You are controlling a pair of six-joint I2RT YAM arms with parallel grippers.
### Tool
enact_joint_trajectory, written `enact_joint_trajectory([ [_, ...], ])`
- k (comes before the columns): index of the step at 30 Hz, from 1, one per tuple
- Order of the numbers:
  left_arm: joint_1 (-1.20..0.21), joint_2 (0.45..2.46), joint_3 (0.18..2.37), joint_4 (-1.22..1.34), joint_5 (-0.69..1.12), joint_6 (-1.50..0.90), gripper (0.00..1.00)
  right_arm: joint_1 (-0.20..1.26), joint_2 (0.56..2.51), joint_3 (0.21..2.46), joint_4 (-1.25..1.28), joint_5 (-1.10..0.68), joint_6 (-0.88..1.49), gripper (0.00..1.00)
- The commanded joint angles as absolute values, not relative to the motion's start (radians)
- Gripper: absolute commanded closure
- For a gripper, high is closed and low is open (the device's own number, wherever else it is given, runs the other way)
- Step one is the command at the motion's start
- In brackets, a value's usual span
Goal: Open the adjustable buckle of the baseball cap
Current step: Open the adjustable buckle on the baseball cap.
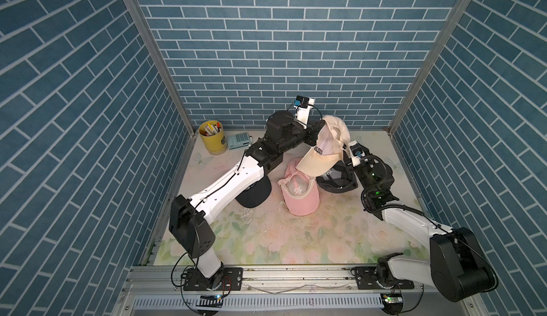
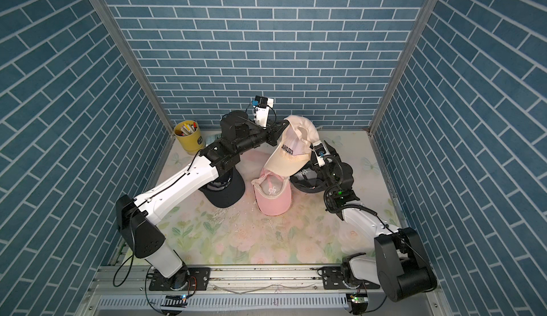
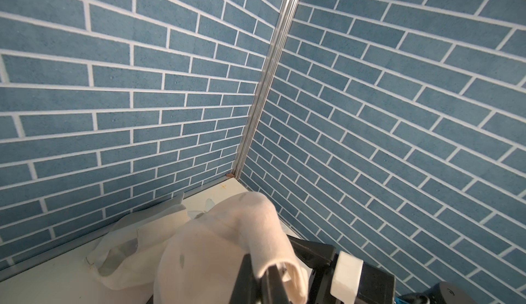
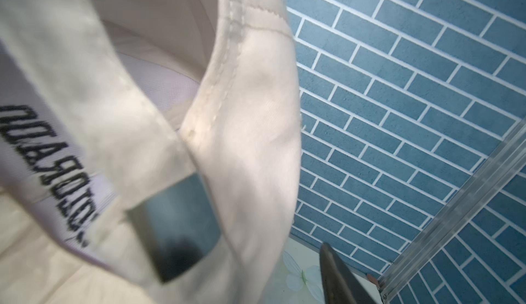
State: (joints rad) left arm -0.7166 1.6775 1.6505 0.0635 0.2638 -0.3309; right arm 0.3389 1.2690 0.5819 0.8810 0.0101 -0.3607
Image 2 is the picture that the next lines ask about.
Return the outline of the pink baseball cap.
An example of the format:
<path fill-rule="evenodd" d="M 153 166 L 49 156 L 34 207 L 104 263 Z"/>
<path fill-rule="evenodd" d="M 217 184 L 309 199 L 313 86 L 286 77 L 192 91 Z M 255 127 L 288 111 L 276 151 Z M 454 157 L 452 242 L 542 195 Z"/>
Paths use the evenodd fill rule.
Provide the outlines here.
<path fill-rule="evenodd" d="M 286 213 L 292 203 L 289 178 L 262 169 L 260 176 L 252 180 L 257 206 L 266 216 L 280 216 Z"/>

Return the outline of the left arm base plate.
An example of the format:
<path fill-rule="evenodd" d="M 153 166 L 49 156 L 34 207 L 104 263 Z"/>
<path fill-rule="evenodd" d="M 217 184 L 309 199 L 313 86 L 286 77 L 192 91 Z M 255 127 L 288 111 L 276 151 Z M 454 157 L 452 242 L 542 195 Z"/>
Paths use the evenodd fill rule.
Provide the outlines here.
<path fill-rule="evenodd" d="M 206 290 L 211 268 L 209 267 L 183 267 L 171 278 L 164 277 L 159 270 L 153 269 L 147 274 L 148 289 L 150 291 L 176 291 Z"/>

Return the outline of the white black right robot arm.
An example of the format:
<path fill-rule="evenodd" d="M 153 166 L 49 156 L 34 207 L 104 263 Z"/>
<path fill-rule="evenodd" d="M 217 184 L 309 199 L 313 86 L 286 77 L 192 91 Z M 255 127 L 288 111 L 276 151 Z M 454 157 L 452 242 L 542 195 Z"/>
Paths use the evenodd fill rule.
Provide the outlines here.
<path fill-rule="evenodd" d="M 311 167 L 320 172 L 326 189 L 326 211 L 359 229 L 373 240 L 375 257 L 356 253 L 343 259 L 343 281 L 352 288 L 371 282 L 393 302 L 437 288 L 437 278 L 417 232 L 394 229 L 377 212 L 360 204 L 353 191 L 353 170 L 333 155 L 313 155 Z"/>

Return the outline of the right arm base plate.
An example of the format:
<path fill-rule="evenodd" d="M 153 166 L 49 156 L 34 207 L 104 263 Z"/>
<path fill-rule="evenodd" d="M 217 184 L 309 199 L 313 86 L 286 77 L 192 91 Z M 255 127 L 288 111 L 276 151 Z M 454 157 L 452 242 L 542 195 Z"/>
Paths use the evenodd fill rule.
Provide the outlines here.
<path fill-rule="evenodd" d="M 380 289 L 380 286 L 376 283 L 355 278 L 349 268 L 344 265 L 323 266 L 316 272 L 321 277 L 325 290 Z"/>

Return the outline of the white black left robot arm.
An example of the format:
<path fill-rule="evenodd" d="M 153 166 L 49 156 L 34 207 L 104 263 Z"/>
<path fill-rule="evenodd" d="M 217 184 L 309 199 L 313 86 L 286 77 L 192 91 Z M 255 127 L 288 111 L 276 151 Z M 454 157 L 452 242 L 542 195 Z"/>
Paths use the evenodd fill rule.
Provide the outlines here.
<path fill-rule="evenodd" d="M 143 258 L 167 279 L 184 281 L 187 266 L 168 245 L 158 224 L 180 202 L 200 190 L 213 205 L 227 208 L 245 193 L 245 183 L 235 166 L 241 154 L 267 143 L 271 146 L 290 125 L 286 119 L 263 127 L 235 110 L 221 122 L 219 139 L 200 150 L 192 162 L 155 188 L 135 198 L 123 195 L 116 202 L 118 230 L 136 258 Z"/>

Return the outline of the beige baseball cap with text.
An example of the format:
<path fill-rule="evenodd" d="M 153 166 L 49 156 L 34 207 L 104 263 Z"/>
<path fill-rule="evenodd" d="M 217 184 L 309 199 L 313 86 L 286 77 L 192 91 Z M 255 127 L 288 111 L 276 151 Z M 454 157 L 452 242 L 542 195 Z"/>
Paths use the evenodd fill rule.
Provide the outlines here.
<path fill-rule="evenodd" d="M 286 120 L 289 126 L 264 165 L 265 170 L 281 177 L 290 177 L 304 167 L 311 158 L 312 146 L 320 141 L 319 133 L 309 119 L 289 115 Z"/>

